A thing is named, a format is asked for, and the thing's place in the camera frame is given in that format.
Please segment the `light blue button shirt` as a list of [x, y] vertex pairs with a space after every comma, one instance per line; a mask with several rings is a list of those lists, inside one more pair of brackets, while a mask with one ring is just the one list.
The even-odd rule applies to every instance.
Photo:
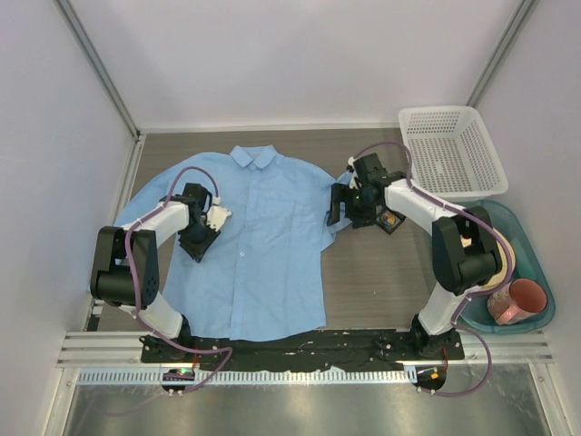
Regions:
[[117, 225], [150, 212], [187, 183], [217, 188], [230, 217], [200, 262], [172, 252], [163, 296], [196, 336], [265, 342], [326, 324], [321, 255], [335, 178], [273, 146], [196, 154], [155, 176], [126, 204]]

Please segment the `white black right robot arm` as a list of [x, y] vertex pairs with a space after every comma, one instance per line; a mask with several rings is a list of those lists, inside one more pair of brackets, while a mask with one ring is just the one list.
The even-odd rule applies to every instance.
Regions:
[[428, 359], [440, 354], [468, 298], [483, 290], [503, 261], [488, 212], [466, 209], [420, 188], [409, 173], [390, 173], [377, 154], [350, 158], [350, 181], [330, 189], [328, 223], [340, 218], [354, 228], [377, 225], [394, 233], [405, 220], [431, 239], [435, 287], [410, 325], [410, 348]]

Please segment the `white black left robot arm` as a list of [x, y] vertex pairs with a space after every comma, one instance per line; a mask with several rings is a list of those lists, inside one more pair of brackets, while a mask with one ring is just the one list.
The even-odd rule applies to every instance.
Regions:
[[144, 324], [149, 331], [140, 338], [145, 352], [184, 362], [193, 350], [187, 318], [160, 291], [158, 249], [175, 235], [186, 258], [200, 263], [230, 217], [220, 197], [187, 183], [181, 194], [162, 198], [145, 215], [98, 232], [91, 295]]

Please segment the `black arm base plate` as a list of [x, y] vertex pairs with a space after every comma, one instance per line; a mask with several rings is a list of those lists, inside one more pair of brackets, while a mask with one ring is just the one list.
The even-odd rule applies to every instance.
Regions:
[[412, 333], [395, 329], [315, 330], [270, 342], [192, 337], [188, 348], [232, 348], [225, 371], [314, 372], [332, 367], [346, 372], [393, 370], [407, 361], [461, 361], [460, 336], [453, 332], [442, 347], [419, 352]]

